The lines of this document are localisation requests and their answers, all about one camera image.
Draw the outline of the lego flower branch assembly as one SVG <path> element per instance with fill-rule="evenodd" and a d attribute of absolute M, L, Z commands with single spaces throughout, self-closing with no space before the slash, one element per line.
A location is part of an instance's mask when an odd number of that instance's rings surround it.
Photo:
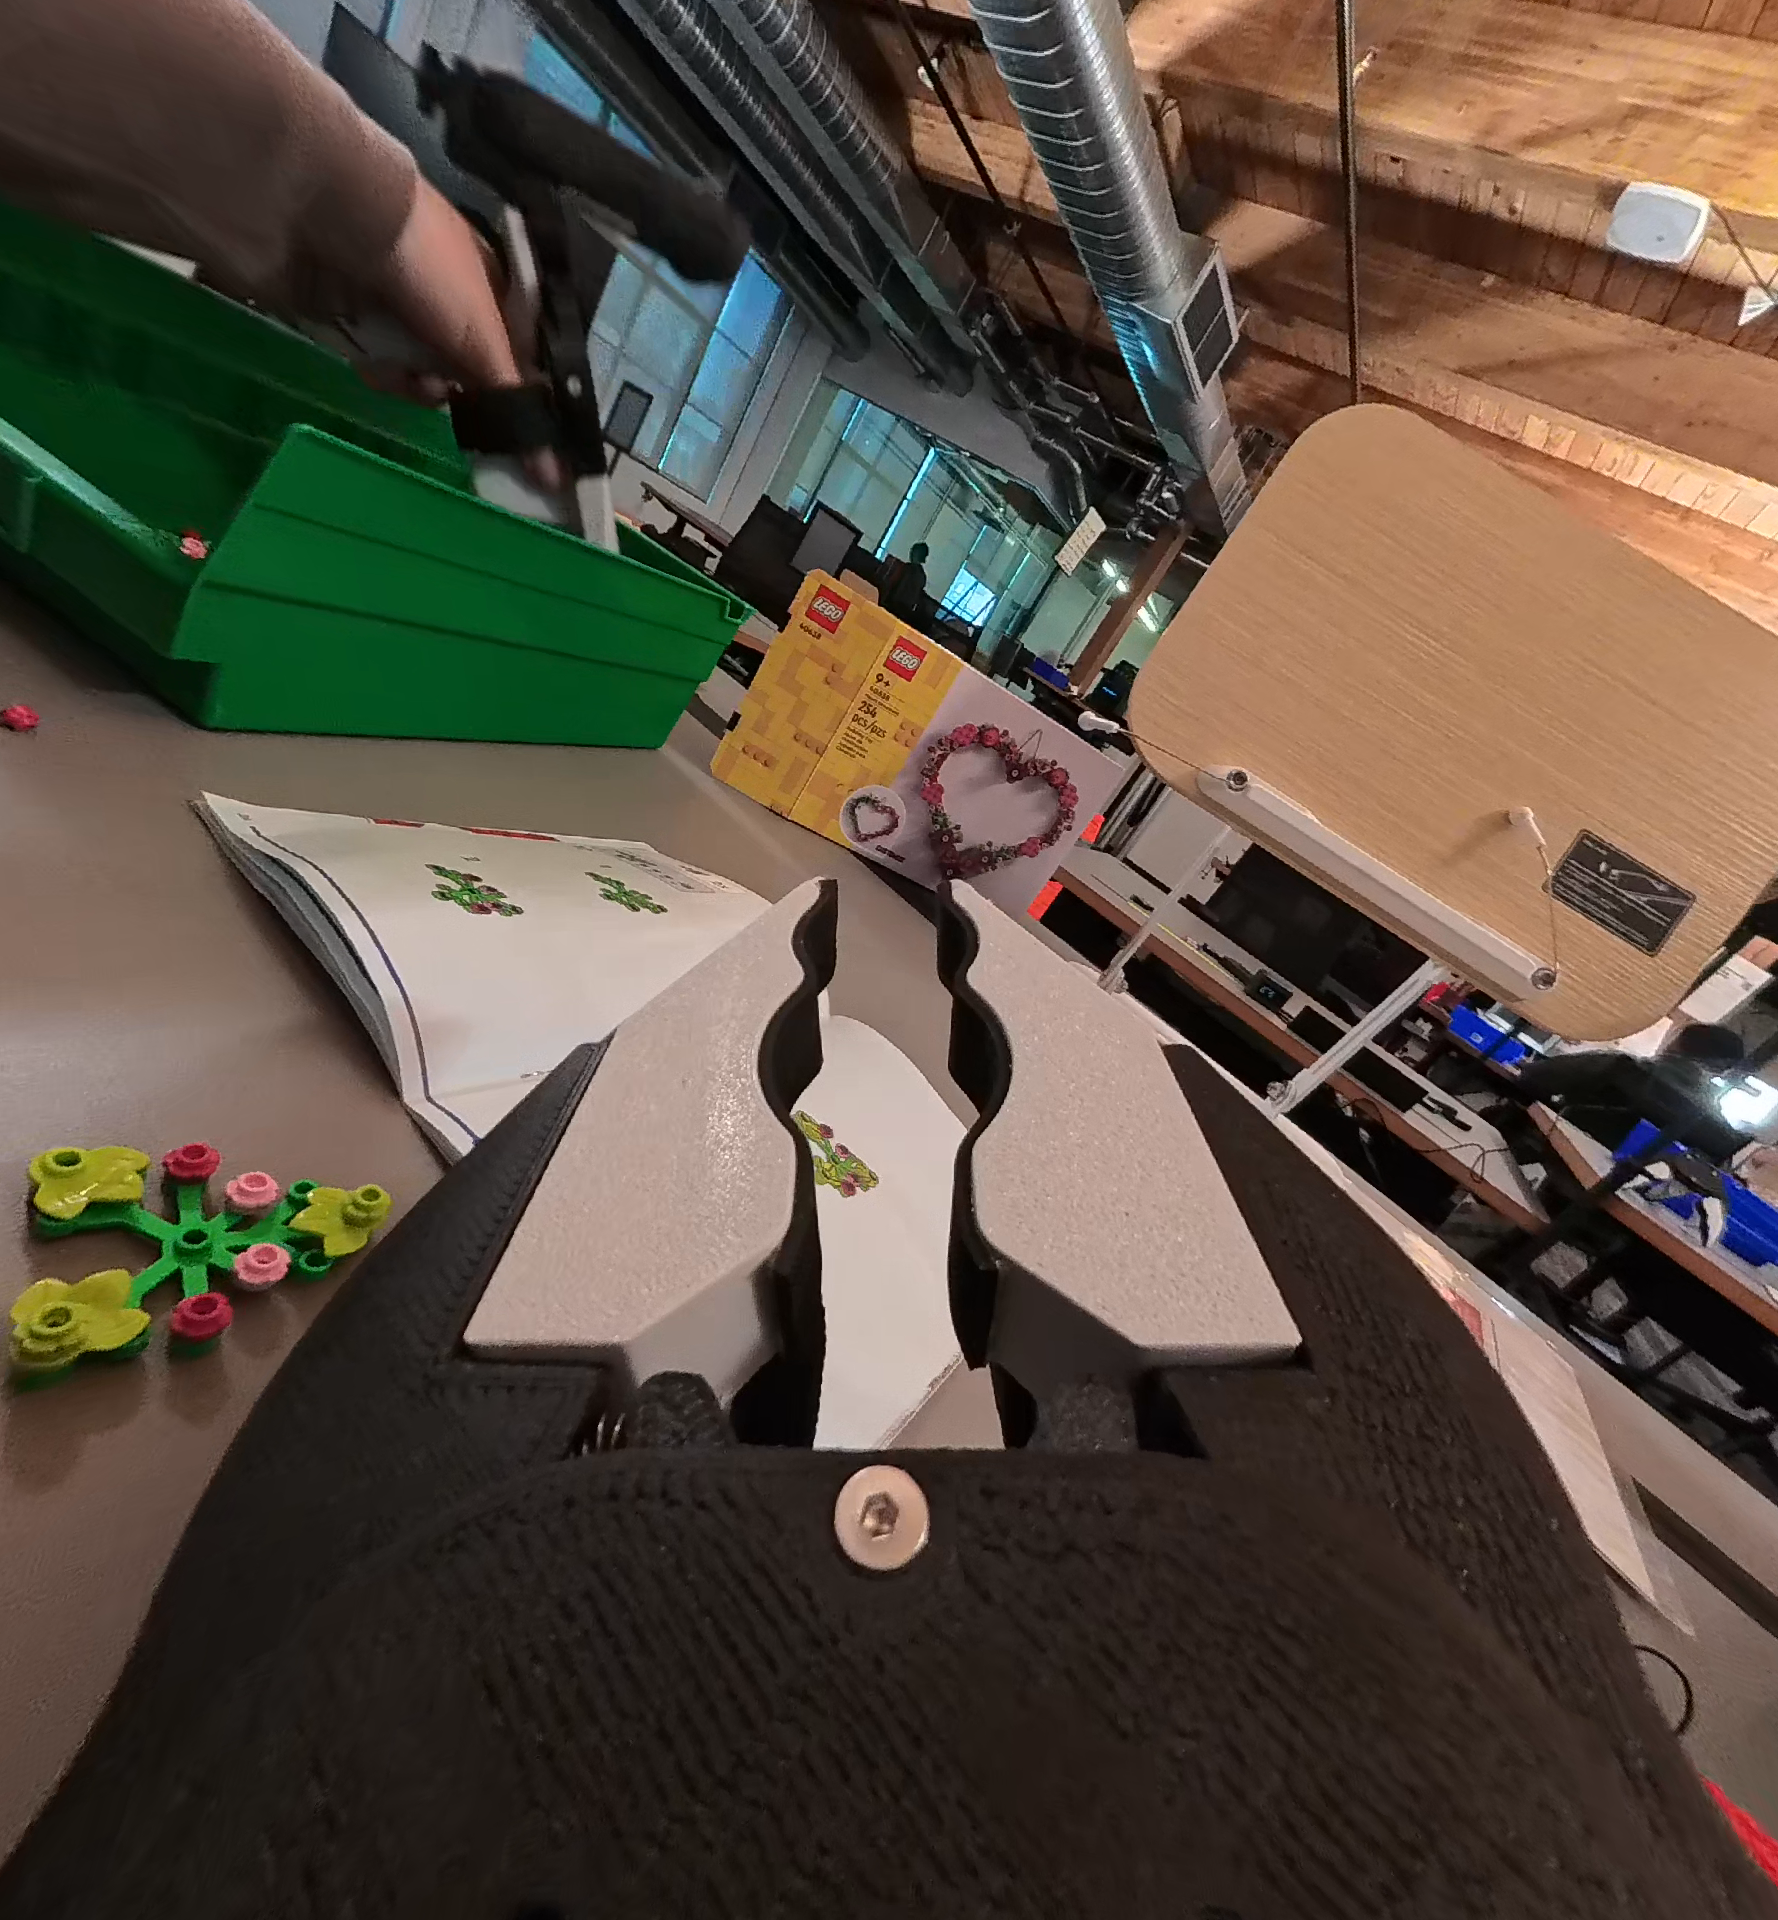
<path fill-rule="evenodd" d="M 365 1251 L 394 1211 L 386 1188 L 283 1183 L 188 1141 L 161 1160 L 121 1143 L 52 1146 L 27 1166 L 27 1221 L 41 1241 L 123 1236 L 139 1266 L 30 1283 L 7 1311 L 15 1388 L 140 1356 L 161 1336 L 205 1356 L 228 1333 L 242 1297 L 325 1280 Z"/>

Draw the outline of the silver ventilation duct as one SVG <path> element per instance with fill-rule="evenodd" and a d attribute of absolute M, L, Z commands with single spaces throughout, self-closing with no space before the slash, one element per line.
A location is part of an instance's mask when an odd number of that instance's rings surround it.
<path fill-rule="evenodd" d="M 984 49 L 1112 327 L 1154 436 L 1228 533 L 1250 506 L 1222 369 L 1237 307 L 1186 234 L 1113 1 L 973 1 Z"/>
<path fill-rule="evenodd" d="M 968 397 L 976 284 L 900 145 L 807 1 L 622 1 L 926 390 Z"/>

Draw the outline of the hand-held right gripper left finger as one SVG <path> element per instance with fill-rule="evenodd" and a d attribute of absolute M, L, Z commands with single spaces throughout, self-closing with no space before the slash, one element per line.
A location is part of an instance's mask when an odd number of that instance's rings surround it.
<path fill-rule="evenodd" d="M 804 881 L 622 1020 L 469 1314 L 463 1350 L 694 1374 L 743 1434 L 804 1449 L 824 1314 L 808 1148 L 837 885 Z"/>

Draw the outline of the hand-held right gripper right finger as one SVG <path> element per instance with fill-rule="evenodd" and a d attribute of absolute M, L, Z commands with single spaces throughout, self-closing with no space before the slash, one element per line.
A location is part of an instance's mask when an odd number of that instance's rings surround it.
<path fill-rule="evenodd" d="M 948 1299 L 1001 1445 L 1061 1397 L 1127 1441 L 1162 1378 L 1302 1358 L 1304 1339 L 1191 1113 L 1157 1024 L 973 887 L 934 897 L 955 1157 Z"/>

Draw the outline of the person's left hand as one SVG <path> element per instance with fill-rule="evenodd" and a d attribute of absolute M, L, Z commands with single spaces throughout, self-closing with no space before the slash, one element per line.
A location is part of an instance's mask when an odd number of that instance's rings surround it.
<path fill-rule="evenodd" d="M 538 374 L 535 354 L 510 335 L 510 316 L 525 314 L 504 299 L 481 236 L 420 177 L 342 350 L 374 391 L 443 409 L 459 395 L 514 391 Z"/>

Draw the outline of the green plastic bin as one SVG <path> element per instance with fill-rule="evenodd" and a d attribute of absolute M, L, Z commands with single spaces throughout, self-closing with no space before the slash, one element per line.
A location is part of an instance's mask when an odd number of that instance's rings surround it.
<path fill-rule="evenodd" d="M 492 504 L 443 415 L 0 200 L 0 573 L 188 722 L 657 749 L 749 610 L 618 540 Z"/>

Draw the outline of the tilted light wooden board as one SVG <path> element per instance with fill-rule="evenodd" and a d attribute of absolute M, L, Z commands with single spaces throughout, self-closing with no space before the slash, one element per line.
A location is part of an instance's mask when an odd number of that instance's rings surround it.
<path fill-rule="evenodd" d="M 1778 637 L 1395 407 L 1294 441 L 1127 729 L 1569 1041 L 1669 1015 L 1778 873 Z"/>

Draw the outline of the white ceiling device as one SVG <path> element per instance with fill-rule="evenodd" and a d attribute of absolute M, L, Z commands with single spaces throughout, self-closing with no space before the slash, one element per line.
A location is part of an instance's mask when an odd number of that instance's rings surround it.
<path fill-rule="evenodd" d="M 1603 248 L 1653 267 L 1688 267 L 1711 220 L 1707 196 L 1669 182 L 1633 180 L 1607 208 Z"/>

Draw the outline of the person's left forearm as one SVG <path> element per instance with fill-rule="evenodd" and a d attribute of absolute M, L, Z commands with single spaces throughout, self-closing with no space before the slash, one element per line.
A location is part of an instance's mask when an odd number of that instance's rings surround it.
<path fill-rule="evenodd" d="M 289 319 L 388 317 L 420 171 L 251 5 L 0 5 L 0 198 Z"/>

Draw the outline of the white instruction booklet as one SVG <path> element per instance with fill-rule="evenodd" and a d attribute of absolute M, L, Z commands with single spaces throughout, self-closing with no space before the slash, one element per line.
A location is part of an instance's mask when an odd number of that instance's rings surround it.
<path fill-rule="evenodd" d="M 579 1043 L 677 985 L 767 908 L 644 843 L 490 833 L 194 803 L 370 1033 L 449 1160 Z M 920 1068 L 819 1000 L 824 1062 L 798 1108 L 824 1249 L 829 1356 L 814 1443 L 900 1438 L 960 1368 L 943 1186 L 962 1122 Z"/>

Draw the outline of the white paper sheet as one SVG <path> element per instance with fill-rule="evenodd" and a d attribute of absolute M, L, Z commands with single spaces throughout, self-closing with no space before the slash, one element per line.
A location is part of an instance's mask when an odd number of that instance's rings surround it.
<path fill-rule="evenodd" d="M 1570 1358 L 1434 1236 L 1395 1217 L 1382 1220 L 1382 1230 L 1452 1308 L 1501 1378 L 1614 1582 L 1670 1627 L 1694 1636 L 1661 1547 L 1609 1464 Z"/>

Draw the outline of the yellow lego box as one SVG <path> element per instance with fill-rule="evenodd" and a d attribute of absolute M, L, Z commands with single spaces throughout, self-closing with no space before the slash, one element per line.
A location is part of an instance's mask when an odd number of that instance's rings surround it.
<path fill-rule="evenodd" d="M 946 645 L 812 570 L 710 763 L 779 817 L 932 890 L 1012 916 L 1131 774 Z"/>

